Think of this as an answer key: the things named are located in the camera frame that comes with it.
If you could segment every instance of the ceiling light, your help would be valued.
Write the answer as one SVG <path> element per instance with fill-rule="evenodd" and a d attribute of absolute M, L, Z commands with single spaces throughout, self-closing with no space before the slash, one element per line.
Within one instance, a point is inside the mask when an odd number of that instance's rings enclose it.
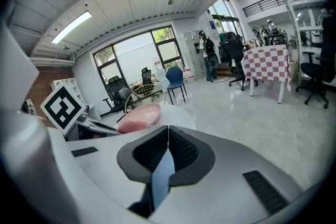
<path fill-rule="evenodd" d="M 80 15 L 77 19 L 72 21 L 66 28 L 64 28 L 52 41 L 51 43 L 57 44 L 59 43 L 67 34 L 69 34 L 72 30 L 74 30 L 81 23 L 85 22 L 88 18 L 91 18 L 92 15 L 86 11 L 82 15 Z"/>

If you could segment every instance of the pink checkered tablecloth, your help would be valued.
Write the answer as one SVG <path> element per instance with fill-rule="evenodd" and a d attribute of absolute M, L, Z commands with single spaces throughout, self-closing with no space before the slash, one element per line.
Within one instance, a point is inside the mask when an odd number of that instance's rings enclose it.
<path fill-rule="evenodd" d="M 286 45 L 259 47 L 245 52 L 241 61 L 246 79 L 274 80 L 291 90 L 291 72 Z"/>

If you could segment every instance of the white table leg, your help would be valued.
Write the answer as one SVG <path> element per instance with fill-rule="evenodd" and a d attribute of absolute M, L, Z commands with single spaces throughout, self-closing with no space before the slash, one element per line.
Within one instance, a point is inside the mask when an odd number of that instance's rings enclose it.
<path fill-rule="evenodd" d="M 254 80 L 250 79 L 250 96 L 253 96 Z"/>
<path fill-rule="evenodd" d="M 282 96 L 283 96 L 283 88 L 285 87 L 285 84 L 282 82 L 281 85 L 280 85 L 280 92 L 279 92 L 279 99 L 278 99 L 278 104 L 281 104 L 282 102 Z"/>

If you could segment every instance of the railing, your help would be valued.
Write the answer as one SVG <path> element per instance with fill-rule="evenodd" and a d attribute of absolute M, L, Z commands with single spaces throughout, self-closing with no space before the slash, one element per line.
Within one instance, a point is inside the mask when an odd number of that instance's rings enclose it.
<path fill-rule="evenodd" d="M 247 6 L 246 8 L 243 8 L 243 11 L 245 12 L 246 17 L 248 17 L 253 14 L 263 12 L 267 9 L 281 6 L 284 3 L 285 3 L 284 0 L 261 0 L 252 5 Z"/>
<path fill-rule="evenodd" d="M 246 17 L 285 4 L 284 0 L 261 0 L 243 8 Z"/>

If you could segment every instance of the floor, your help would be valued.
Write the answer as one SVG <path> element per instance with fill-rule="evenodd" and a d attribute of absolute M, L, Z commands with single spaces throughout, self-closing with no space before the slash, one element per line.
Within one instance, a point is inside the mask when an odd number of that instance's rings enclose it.
<path fill-rule="evenodd" d="M 291 92 L 285 88 L 278 104 L 280 83 L 272 81 L 259 82 L 253 97 L 249 86 L 240 90 L 239 82 L 229 87 L 228 81 L 202 79 L 185 86 L 186 103 L 179 89 L 173 102 L 193 117 L 199 131 L 250 147 L 289 174 L 302 190 L 325 177 L 336 152 L 336 93 L 327 92 L 330 103 L 324 109 L 319 97 L 305 105 L 308 91 L 296 92 L 295 87 Z M 121 115 L 103 121 L 114 125 Z"/>

